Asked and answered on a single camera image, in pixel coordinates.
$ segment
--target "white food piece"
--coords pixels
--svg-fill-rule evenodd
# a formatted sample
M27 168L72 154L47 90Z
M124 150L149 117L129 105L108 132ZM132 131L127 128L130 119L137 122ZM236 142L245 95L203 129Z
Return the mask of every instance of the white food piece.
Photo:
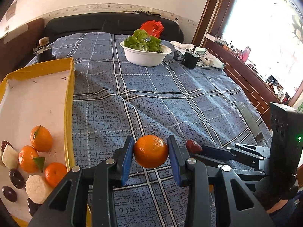
M43 204L52 190L45 178L40 175L29 175L25 183L25 191L34 203Z
M0 166L5 166L4 164L3 164L3 162L2 162L2 154L3 154L3 152L2 152L2 150L0 149Z
M18 156L19 154L16 150L14 150L10 145L6 145L2 154L2 162L8 169L16 169L18 166Z

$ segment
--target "lettuce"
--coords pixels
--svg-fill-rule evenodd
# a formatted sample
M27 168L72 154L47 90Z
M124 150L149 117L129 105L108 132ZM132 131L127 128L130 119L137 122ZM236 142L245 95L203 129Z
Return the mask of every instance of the lettuce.
M134 50L162 53L161 40L149 36L145 30L135 30L132 36L124 40L124 46Z

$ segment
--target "white bowl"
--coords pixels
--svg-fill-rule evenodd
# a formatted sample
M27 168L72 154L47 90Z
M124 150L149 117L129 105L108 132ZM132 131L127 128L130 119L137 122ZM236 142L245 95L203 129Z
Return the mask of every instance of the white bowl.
M130 49L124 46L124 41L120 42L120 46L124 49L126 59L139 66L157 66L161 64L166 55L172 52L172 50L165 45L160 46L163 53Z

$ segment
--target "orange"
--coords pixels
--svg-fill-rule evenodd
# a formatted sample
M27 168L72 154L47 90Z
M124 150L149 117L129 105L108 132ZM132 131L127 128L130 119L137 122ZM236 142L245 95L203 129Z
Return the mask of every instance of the orange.
M166 161L168 154L168 146L155 135L140 137L134 145L134 157L145 168L159 167Z
M38 125L31 131L31 145L38 152L48 152L51 150L53 137L48 129Z
M32 146L24 146L19 153L19 164L27 173L35 173L39 171L33 158L39 157L37 151Z
M58 185L58 183L67 174L66 166L59 162L50 163L45 168L45 179L50 186L53 188Z

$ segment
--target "bed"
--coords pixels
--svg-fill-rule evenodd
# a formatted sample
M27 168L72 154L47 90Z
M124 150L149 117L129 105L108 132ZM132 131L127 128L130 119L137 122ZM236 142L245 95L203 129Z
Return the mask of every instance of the bed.
M96 166L122 147L128 135L138 139L154 134L164 140L174 135L179 146L187 139L222 148L236 142L256 145L233 101L247 105L264 136L258 145L269 146L267 126L224 71L187 69L173 59L175 49L167 41L162 43L173 52L159 66L131 64L119 46L125 37L77 33L52 43L57 59L75 61L72 136L78 165ZM250 169L235 161L229 164ZM187 196L188 188L178 187L173 179L169 159L156 169L142 168L133 160L126 185L115 188L118 226L183 226ZM213 193L210 200L215 226Z

